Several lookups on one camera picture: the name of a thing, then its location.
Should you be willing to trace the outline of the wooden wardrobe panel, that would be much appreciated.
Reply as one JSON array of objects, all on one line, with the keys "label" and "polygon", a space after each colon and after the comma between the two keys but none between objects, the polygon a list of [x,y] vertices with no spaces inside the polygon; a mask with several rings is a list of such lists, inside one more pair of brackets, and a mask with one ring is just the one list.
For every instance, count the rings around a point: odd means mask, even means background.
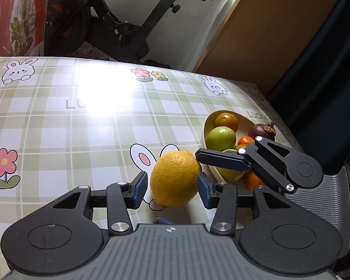
[{"label": "wooden wardrobe panel", "polygon": [[236,0],[194,71],[268,93],[299,57],[337,0]]}]

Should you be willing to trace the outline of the black exercise bike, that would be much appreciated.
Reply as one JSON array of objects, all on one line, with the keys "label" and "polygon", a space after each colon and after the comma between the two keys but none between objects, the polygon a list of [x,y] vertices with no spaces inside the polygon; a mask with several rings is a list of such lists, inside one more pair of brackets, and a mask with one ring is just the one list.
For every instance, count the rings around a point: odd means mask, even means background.
[{"label": "black exercise bike", "polygon": [[167,11],[180,8],[176,0],[160,0],[138,26],[120,21],[105,0],[48,0],[44,54],[69,56],[87,42],[116,61],[140,64],[150,51],[147,37],[156,24]]}]

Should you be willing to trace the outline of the small orange tangerine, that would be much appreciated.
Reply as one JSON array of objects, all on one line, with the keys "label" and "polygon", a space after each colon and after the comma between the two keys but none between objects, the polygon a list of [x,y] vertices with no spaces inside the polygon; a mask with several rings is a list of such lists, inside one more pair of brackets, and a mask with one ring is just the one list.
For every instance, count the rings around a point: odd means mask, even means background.
[{"label": "small orange tangerine", "polygon": [[255,140],[248,135],[241,136],[238,140],[238,145],[249,145],[254,143]]}]

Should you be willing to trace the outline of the brown round fruit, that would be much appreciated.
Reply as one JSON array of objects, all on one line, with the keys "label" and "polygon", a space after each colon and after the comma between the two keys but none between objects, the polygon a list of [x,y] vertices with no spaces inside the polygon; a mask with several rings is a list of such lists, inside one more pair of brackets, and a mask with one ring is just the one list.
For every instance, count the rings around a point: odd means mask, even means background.
[{"label": "brown round fruit", "polygon": [[230,112],[223,112],[216,117],[214,121],[214,125],[215,127],[225,126],[232,129],[234,132],[237,132],[239,127],[239,122],[237,117],[234,114]]}]

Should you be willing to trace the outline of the checkered bunny tablecloth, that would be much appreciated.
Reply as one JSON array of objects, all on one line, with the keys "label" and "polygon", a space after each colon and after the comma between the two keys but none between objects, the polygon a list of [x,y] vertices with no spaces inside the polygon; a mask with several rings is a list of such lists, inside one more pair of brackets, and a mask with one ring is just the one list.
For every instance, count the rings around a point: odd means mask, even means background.
[{"label": "checkered bunny tablecloth", "polygon": [[[276,140],[299,144],[253,84],[151,66],[32,59],[30,77],[4,82],[25,58],[0,58],[0,240],[17,220],[80,186],[138,174],[130,148],[195,152],[214,111],[274,122]],[[0,278],[8,272],[0,249]]]}]

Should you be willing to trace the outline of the yellow lemon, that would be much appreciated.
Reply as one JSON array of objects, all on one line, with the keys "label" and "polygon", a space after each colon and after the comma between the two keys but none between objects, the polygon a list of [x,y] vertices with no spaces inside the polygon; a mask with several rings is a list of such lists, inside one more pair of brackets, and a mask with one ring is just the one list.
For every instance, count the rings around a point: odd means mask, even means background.
[{"label": "yellow lemon", "polygon": [[180,207],[197,194],[200,163],[187,150],[162,155],[150,175],[150,189],[157,205]]}]

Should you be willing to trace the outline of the dark blue curtain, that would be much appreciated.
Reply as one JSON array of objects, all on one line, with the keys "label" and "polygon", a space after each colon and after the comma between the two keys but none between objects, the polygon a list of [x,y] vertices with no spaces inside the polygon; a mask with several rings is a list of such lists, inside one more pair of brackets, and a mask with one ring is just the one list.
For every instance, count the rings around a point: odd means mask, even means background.
[{"label": "dark blue curtain", "polygon": [[338,0],[267,99],[304,152],[333,175],[350,152],[350,0]]}]

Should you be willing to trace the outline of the dark purple mangosteen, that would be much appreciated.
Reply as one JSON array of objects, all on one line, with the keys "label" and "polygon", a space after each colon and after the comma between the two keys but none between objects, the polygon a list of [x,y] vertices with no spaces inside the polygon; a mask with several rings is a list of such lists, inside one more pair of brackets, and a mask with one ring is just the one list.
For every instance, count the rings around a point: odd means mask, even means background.
[{"label": "dark purple mangosteen", "polygon": [[275,129],[275,123],[270,122],[267,124],[259,123],[253,125],[249,131],[248,136],[255,139],[255,137],[263,137],[268,138],[269,140],[274,141],[276,138],[276,129]]}]

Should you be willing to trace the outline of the red printed wall tapestry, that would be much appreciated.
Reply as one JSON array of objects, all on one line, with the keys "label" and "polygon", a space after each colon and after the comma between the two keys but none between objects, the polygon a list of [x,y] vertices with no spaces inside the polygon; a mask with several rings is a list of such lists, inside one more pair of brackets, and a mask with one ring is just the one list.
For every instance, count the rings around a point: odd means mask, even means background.
[{"label": "red printed wall tapestry", "polygon": [[43,56],[48,0],[0,0],[0,56]]}]

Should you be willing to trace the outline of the green apple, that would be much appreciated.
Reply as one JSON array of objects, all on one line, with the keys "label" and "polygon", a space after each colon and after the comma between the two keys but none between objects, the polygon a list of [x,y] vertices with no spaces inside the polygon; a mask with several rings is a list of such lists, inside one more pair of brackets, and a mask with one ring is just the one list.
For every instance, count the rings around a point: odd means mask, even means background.
[{"label": "green apple", "polygon": [[245,171],[236,171],[219,167],[216,167],[216,170],[221,175],[222,179],[228,183],[234,183],[238,181],[245,174]]},{"label": "green apple", "polygon": [[207,134],[205,144],[207,149],[223,152],[235,147],[236,134],[231,128],[218,126]]}]

